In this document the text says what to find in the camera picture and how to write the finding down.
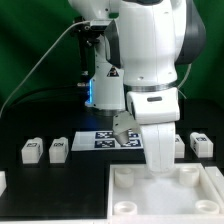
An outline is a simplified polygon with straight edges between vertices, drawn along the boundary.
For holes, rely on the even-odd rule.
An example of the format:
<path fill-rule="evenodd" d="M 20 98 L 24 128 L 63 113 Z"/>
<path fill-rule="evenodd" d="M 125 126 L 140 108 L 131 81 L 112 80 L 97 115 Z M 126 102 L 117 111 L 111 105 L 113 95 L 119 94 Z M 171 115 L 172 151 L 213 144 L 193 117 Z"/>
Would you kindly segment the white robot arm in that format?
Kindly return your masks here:
<path fill-rule="evenodd" d="M 141 133 L 148 169 L 166 173 L 180 118 L 177 64 L 195 60 L 205 27 L 193 0 L 68 0 L 96 35 L 86 106 L 112 114 L 114 137 Z"/>

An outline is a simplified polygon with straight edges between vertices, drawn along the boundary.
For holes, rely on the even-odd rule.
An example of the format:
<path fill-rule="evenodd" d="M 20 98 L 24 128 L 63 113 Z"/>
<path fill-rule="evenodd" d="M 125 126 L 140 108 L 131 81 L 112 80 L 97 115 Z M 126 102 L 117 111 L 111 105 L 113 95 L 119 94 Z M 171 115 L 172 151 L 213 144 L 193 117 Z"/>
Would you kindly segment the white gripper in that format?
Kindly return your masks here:
<path fill-rule="evenodd" d="M 129 131 L 141 132 L 147 169 L 153 174 L 165 174 L 174 168 L 175 123 L 139 125 L 128 112 L 113 117 L 113 136 L 120 145 L 129 142 Z"/>

